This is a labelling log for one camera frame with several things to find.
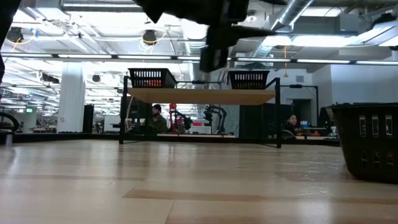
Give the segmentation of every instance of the woman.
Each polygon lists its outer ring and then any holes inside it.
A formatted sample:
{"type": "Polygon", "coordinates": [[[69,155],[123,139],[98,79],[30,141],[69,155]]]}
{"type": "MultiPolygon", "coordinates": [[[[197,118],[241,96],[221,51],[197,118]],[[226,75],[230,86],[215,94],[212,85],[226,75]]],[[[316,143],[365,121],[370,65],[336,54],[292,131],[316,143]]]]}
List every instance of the woman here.
{"type": "Polygon", "coordinates": [[[296,136],[297,135],[297,131],[299,130],[296,127],[296,124],[297,124],[296,115],[292,114],[292,115],[288,116],[287,120],[286,120],[285,130],[290,131],[291,133],[293,133],[296,136]]]}

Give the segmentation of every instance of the wooden floor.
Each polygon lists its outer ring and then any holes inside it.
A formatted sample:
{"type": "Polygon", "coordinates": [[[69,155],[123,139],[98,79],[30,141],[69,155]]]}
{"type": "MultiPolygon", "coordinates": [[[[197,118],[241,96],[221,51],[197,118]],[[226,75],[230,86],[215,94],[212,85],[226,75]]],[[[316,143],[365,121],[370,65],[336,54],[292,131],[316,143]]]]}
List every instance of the wooden floor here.
{"type": "Polygon", "coordinates": [[[354,180],[338,147],[15,144],[0,223],[398,223],[398,185],[354,180]]]}

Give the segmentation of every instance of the person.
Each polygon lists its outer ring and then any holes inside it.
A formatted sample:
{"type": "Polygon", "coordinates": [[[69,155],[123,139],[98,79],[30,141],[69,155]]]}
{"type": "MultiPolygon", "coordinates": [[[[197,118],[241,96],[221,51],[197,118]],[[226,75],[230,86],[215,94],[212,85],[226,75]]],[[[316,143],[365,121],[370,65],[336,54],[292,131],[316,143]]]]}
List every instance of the person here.
{"type": "Polygon", "coordinates": [[[162,107],[159,104],[152,106],[152,118],[148,120],[148,125],[156,129],[157,132],[165,133],[169,129],[167,128],[166,119],[160,115],[161,112],[162,107]]]}
{"type": "Polygon", "coordinates": [[[287,119],[286,119],[285,130],[290,131],[291,133],[293,133],[296,136],[297,135],[297,131],[299,130],[296,127],[296,124],[297,124],[296,115],[292,114],[292,115],[288,116],[287,119]]]}

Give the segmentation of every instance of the black plastic basket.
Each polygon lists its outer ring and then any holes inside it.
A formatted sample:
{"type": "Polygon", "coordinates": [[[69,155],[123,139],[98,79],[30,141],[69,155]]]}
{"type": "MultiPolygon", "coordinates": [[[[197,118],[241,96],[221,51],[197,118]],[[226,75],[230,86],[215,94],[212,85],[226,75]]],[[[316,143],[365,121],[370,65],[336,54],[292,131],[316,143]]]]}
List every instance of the black plastic basket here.
{"type": "Polygon", "coordinates": [[[398,104],[330,108],[348,171],[359,179],[398,183],[398,104]]]}
{"type": "Polygon", "coordinates": [[[129,68],[133,88],[175,88],[168,68],[129,68]]]}
{"type": "Polygon", "coordinates": [[[229,71],[229,79],[234,90],[264,90],[269,71],[229,71]]]}

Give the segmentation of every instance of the man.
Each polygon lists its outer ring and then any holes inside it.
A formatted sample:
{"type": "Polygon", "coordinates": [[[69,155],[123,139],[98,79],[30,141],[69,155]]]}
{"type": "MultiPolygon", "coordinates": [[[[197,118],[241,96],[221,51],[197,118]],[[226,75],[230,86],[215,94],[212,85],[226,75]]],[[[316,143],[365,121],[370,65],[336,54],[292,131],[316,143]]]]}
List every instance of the man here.
{"type": "Polygon", "coordinates": [[[169,129],[167,128],[166,119],[160,115],[161,112],[162,107],[160,105],[156,104],[152,106],[152,118],[148,120],[148,125],[156,129],[157,132],[165,133],[169,131],[169,129]]]}

